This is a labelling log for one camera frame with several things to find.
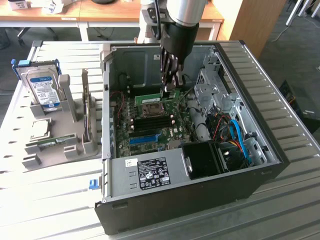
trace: green circuit board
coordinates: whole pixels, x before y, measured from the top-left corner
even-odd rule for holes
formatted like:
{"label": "green circuit board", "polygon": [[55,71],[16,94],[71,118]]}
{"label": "green circuit board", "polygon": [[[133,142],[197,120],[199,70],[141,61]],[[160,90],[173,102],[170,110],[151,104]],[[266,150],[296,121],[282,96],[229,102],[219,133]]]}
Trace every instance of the green circuit board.
{"label": "green circuit board", "polygon": [[[180,109],[181,117],[178,112],[178,101],[180,100],[180,91],[176,90],[170,97],[163,98],[158,103],[163,107],[162,116],[170,116],[174,120],[174,124],[168,127],[155,129],[158,135],[157,142],[130,144],[130,133],[136,132],[131,129],[132,119],[139,120],[147,118],[144,115],[144,105],[154,103],[154,99],[158,98],[156,94],[136,96],[135,98],[124,98],[123,108],[120,112],[119,124],[116,128],[116,157],[128,157],[145,153],[160,152],[169,149],[178,148],[180,144],[191,142],[190,133],[185,126],[191,126],[192,120],[188,112]],[[117,99],[116,105],[122,104],[122,98]]]}

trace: robotic arm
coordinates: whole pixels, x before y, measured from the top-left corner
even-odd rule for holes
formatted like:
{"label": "robotic arm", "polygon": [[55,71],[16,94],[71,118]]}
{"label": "robotic arm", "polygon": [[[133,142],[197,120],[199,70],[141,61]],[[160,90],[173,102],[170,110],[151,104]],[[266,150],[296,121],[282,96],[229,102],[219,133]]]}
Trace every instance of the robotic arm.
{"label": "robotic arm", "polygon": [[159,8],[163,2],[154,1],[154,8],[147,8],[142,15],[155,25],[152,29],[161,47],[162,91],[169,92],[184,84],[184,61],[192,51],[207,0],[167,0],[166,9]]}

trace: office chair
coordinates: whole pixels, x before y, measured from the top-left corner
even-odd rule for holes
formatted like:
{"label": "office chair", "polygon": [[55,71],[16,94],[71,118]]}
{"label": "office chair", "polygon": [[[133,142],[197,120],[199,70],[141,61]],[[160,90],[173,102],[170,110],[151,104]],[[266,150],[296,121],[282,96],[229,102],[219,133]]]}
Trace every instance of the office chair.
{"label": "office chair", "polygon": [[[17,35],[17,38],[18,38],[18,42],[19,44],[22,46],[22,45],[25,45],[25,42],[24,40],[22,39],[22,37],[25,35],[25,33],[30,29],[30,27],[24,27],[20,32],[19,34]],[[53,35],[53,40],[54,41],[58,41],[58,35],[55,33],[55,31],[51,28],[51,27],[46,27],[46,29],[49,30],[49,32],[52,33]]]}

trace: floor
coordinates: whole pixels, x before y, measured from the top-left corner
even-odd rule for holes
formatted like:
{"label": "floor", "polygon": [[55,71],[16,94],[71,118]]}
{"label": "floor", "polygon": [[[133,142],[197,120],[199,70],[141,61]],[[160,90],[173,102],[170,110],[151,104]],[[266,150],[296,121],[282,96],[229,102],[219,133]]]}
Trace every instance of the floor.
{"label": "floor", "polygon": [[[315,103],[320,103],[318,91],[320,71],[316,68],[320,65],[320,30],[312,23],[302,17],[296,17],[291,27],[285,31],[281,37],[272,42],[279,33],[286,28],[285,22],[290,12],[286,12],[284,7],[265,48],[259,58],[259,62],[269,74],[277,86],[284,80],[289,83],[302,83],[310,86],[310,97]],[[318,26],[320,21],[311,19]],[[60,41],[80,41],[80,32],[77,28],[53,28]],[[11,59],[26,59],[33,40],[52,41],[49,31],[43,28],[31,28],[23,37],[25,46],[20,46],[17,41],[18,30],[14,28],[6,29],[11,45],[0,50],[0,124],[3,121],[8,105],[11,100],[12,90],[17,84],[17,77],[11,69]],[[100,28],[104,36],[109,40],[133,40],[138,36],[138,28]],[[105,40],[97,37],[99,35],[93,28],[88,28],[90,40]],[[320,131],[314,135],[320,140]]]}

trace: wooden desk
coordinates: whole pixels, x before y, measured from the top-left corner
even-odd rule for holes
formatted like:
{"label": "wooden desk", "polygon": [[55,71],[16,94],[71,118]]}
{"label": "wooden desk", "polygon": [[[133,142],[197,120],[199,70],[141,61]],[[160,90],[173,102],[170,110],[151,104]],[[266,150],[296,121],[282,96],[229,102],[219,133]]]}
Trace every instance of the wooden desk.
{"label": "wooden desk", "polygon": [[[41,8],[11,10],[7,0],[0,0],[0,27],[74,27],[82,41],[88,41],[88,27],[139,27],[140,0],[101,5],[81,0],[64,7],[60,14],[44,14]],[[197,40],[216,40],[224,18],[210,2],[206,5]]]}

